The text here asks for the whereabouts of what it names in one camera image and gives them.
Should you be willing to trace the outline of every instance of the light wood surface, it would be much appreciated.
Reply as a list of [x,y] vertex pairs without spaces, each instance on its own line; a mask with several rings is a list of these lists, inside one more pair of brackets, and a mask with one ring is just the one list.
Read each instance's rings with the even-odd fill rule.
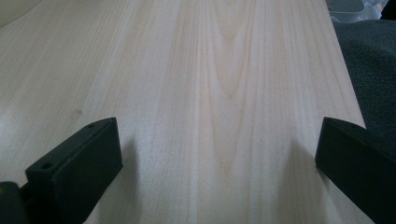
[[117,117],[86,223],[371,223],[314,155],[364,125],[324,0],[44,0],[0,28],[0,179]]

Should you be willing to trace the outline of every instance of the gray fabric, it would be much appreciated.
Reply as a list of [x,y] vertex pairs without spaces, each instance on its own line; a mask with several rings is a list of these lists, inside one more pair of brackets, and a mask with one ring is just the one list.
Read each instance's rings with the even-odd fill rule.
[[334,23],[367,130],[396,139],[396,21]]

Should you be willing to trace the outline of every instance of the dark gray cloth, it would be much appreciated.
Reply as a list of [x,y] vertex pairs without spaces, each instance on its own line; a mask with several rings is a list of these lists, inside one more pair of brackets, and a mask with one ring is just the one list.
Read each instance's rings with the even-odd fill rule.
[[367,130],[396,139],[396,21],[334,23]]

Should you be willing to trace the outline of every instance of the wood grain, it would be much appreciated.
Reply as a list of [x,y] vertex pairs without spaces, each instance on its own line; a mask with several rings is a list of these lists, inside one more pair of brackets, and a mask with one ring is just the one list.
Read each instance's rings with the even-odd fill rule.
[[0,179],[117,117],[124,168],[86,223],[371,223],[316,171],[364,125],[324,1],[43,0],[0,28]]

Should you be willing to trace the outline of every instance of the white object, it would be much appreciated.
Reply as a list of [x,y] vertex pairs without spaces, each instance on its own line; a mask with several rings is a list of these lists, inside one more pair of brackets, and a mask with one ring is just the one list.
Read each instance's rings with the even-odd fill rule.
[[352,23],[379,20],[388,0],[326,0],[332,21]]

